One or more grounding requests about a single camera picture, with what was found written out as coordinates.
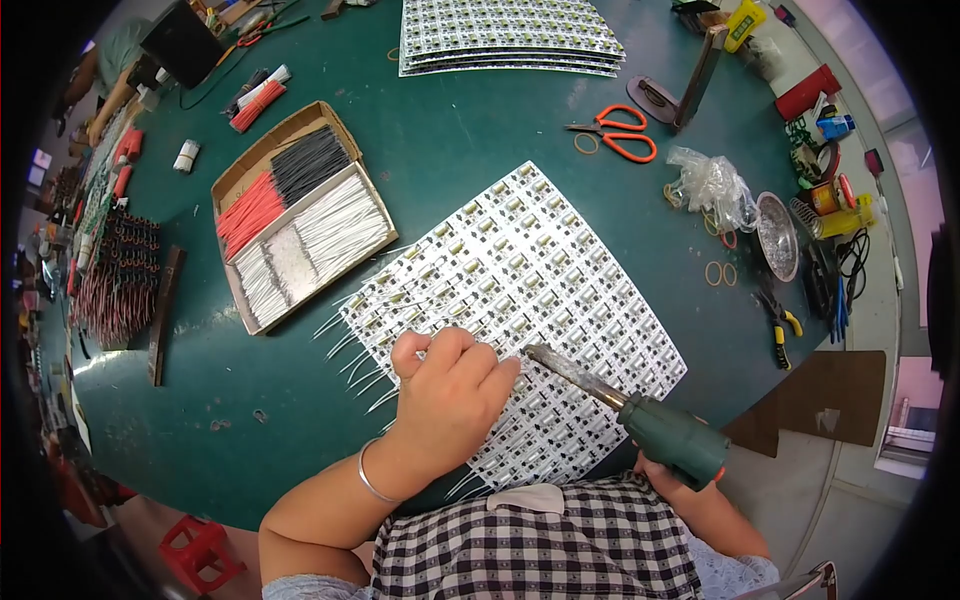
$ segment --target green soldering iron handle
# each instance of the green soldering iron handle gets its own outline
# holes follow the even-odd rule
[[[674,477],[695,492],[723,475],[730,438],[686,411],[634,394],[616,422],[624,426],[648,460],[670,468]]]

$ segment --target silver bangle bracelet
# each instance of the silver bangle bracelet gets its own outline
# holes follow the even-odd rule
[[[378,492],[377,490],[375,490],[375,489],[373,488],[373,486],[370,484],[370,480],[367,479],[367,473],[365,473],[364,470],[363,470],[363,455],[367,452],[367,448],[370,446],[370,444],[373,444],[374,442],[376,442],[376,441],[379,440],[379,439],[380,439],[380,438],[373,438],[372,440],[370,440],[370,441],[367,442],[366,444],[363,444],[363,447],[360,448],[360,453],[357,454],[357,474],[360,475],[360,481],[363,482],[363,485],[367,486],[367,490],[369,490],[370,493],[372,493],[373,495],[375,495],[377,498],[383,500],[384,502],[390,502],[390,503],[392,503],[392,504],[399,504],[399,503],[401,502],[401,500],[394,500],[393,498],[388,498],[387,496],[385,496],[385,495],[383,495],[382,493],[380,493],[380,492]]]

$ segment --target checkered shirt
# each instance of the checkered shirt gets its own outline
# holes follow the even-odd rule
[[[632,473],[562,486],[562,515],[485,498],[389,518],[374,598],[703,598],[673,509]]]

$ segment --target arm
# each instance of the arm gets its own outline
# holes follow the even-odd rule
[[[636,457],[634,472],[646,475],[693,535],[720,554],[770,559],[766,540],[712,481],[695,492],[677,481],[664,465],[648,461],[642,451]]]
[[[113,85],[113,90],[107,97],[107,101],[104,102],[103,107],[93,119],[93,123],[87,132],[87,136],[90,138],[90,146],[96,147],[100,143],[100,137],[103,135],[110,117],[133,97],[133,88],[127,85],[127,78],[131,72],[133,72],[133,65],[120,72],[120,77]]]
[[[422,361],[417,356],[427,350]],[[316,573],[365,586],[370,574],[351,550],[370,538],[401,501],[472,456],[499,418],[519,374],[519,360],[497,362],[486,344],[449,327],[435,339],[408,331],[391,356],[400,377],[396,422],[367,448],[332,465],[279,499],[260,523],[264,585],[287,575]]]

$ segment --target stack of circuit boards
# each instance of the stack of circuit boards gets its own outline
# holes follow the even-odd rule
[[[473,69],[616,77],[626,56],[590,2],[403,0],[400,77]]]

